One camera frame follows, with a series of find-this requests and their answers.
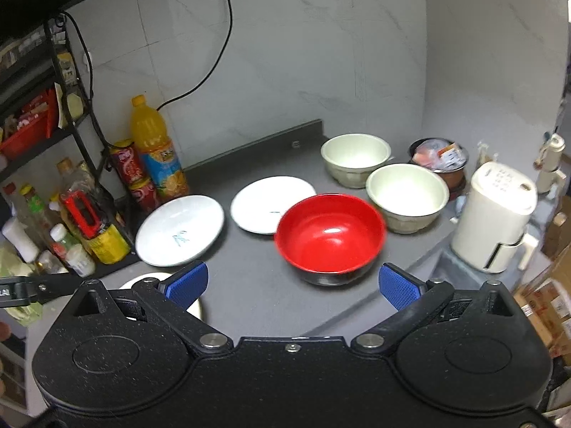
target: blue textured pad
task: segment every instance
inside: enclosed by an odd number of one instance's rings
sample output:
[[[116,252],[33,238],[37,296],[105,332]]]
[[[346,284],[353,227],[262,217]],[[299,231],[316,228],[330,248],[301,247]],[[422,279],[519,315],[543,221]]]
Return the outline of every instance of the blue textured pad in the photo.
[[[165,288],[165,296],[187,310],[208,286],[208,268],[200,263]]]
[[[418,286],[386,265],[379,270],[379,291],[397,310],[404,309],[421,296]]]

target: appliance handle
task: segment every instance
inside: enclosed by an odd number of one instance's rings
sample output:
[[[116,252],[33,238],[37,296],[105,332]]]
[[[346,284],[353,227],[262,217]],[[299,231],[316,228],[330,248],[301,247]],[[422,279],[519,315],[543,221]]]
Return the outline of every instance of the appliance handle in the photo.
[[[539,240],[536,237],[531,236],[529,233],[526,233],[521,239],[521,245],[524,247],[525,252],[517,268],[519,270],[526,270],[533,257],[533,253],[539,246]]]

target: red bowl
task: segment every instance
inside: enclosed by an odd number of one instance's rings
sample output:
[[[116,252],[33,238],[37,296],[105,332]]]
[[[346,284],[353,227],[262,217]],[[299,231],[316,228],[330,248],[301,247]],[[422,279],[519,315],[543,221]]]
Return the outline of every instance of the red bowl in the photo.
[[[274,240],[305,280],[340,285],[368,270],[385,238],[385,222],[369,203],[348,194],[318,194],[284,214]]]

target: gray countertop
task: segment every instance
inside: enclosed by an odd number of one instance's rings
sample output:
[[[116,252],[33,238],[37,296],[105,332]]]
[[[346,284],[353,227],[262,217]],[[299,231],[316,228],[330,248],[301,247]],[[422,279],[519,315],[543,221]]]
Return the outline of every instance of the gray countertop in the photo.
[[[383,320],[394,309],[379,294],[380,265],[392,262],[405,270],[414,269],[445,244],[454,228],[449,221],[453,214],[445,209],[429,228],[420,233],[389,233],[371,270],[354,283],[323,287],[304,282],[279,255],[271,236],[250,234],[236,226],[229,217],[229,206],[234,195],[244,186],[273,175],[302,178],[318,193],[349,193],[366,200],[365,190],[341,187],[329,177],[319,148],[319,143],[308,144],[267,162],[244,168],[235,166],[227,172],[206,175],[199,182],[190,182],[194,193],[214,198],[226,214],[222,234],[202,256],[208,265],[209,284],[201,302],[204,321],[235,342],[241,336],[321,334],[320,330],[335,329],[335,323],[350,321],[353,314],[366,311],[371,304],[378,317],[376,322]],[[137,263],[107,276],[103,282],[108,289],[114,289],[136,276],[157,270],[164,269]],[[46,304],[43,318],[28,330],[26,386],[29,414],[32,416],[39,414],[45,405],[33,383],[31,357],[68,299],[63,297]]]

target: blue gripper pad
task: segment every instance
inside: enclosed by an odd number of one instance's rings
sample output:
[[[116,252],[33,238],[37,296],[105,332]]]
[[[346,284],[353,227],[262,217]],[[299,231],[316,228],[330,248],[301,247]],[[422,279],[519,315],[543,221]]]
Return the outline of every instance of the blue gripper pad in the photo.
[[[379,270],[379,291],[397,310],[415,302],[425,290],[424,282],[393,264],[385,263]]]
[[[159,291],[182,309],[187,310],[208,286],[208,268],[194,262],[160,282]]]

